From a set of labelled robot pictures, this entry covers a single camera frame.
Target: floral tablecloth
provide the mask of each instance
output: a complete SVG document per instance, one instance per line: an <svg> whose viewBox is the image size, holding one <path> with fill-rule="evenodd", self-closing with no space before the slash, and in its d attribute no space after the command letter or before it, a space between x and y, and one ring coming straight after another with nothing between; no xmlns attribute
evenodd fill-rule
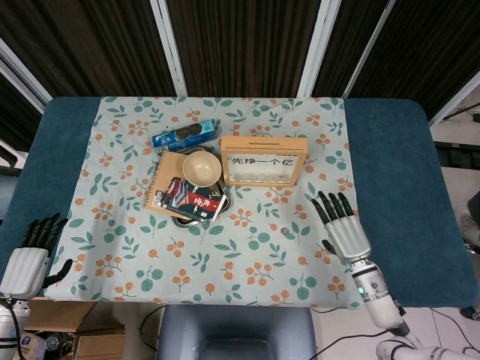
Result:
<svg viewBox="0 0 480 360"><path fill-rule="evenodd" d="M231 187L233 204L188 229L143 209L152 135L206 119L220 135L307 137L292 188ZM204 145L219 150L219 139ZM361 302L309 200L343 191L356 209L344 102L337 98L104 97L46 291L57 300L344 306Z"/></svg>

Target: black curtain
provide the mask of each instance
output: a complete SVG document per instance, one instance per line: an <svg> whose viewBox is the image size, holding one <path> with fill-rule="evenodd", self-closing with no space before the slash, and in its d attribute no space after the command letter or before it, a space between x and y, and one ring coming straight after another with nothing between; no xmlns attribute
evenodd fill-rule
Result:
<svg viewBox="0 0 480 360"><path fill-rule="evenodd" d="M21 152L30 149L41 114L0 76L0 139Z"/></svg>
<svg viewBox="0 0 480 360"><path fill-rule="evenodd" d="M174 96L149 0L3 0L0 36L53 96Z"/></svg>
<svg viewBox="0 0 480 360"><path fill-rule="evenodd" d="M312 96L341 97L388 0L343 0Z"/></svg>
<svg viewBox="0 0 480 360"><path fill-rule="evenodd" d="M351 98L409 98L432 118L480 71L480 1L400 0Z"/></svg>
<svg viewBox="0 0 480 360"><path fill-rule="evenodd" d="M296 96L320 0L167 3L190 96Z"/></svg>

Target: beige bowl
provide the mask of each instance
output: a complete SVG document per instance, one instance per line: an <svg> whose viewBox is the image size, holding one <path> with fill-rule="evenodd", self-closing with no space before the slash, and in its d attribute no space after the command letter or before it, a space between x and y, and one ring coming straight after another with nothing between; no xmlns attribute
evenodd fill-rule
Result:
<svg viewBox="0 0 480 360"><path fill-rule="evenodd" d="M222 166L215 155L207 151L196 151L183 162L183 175L199 188L207 188L218 181Z"/></svg>

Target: notebook spiral binding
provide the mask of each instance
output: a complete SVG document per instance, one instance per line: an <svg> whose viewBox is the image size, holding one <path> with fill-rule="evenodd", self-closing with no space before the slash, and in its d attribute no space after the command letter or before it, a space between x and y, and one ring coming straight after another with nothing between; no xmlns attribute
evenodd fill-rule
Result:
<svg viewBox="0 0 480 360"><path fill-rule="evenodd" d="M158 173L160 172L161 164L162 161L164 160L164 152L162 155L160 155L160 158L158 159L157 163L157 168L155 169L153 173L153 177L151 178L150 181L150 186L148 187L147 194L145 196L145 200L143 201L143 207L145 208L148 204L152 203L152 192L154 191L153 189L153 184L157 181Z"/></svg>

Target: wooden sign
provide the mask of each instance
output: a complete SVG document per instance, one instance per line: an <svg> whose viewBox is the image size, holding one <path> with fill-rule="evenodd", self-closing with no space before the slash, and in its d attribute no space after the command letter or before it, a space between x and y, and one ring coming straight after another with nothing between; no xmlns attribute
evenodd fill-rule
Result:
<svg viewBox="0 0 480 360"><path fill-rule="evenodd" d="M305 138L222 136L225 184L292 187L307 153Z"/></svg>

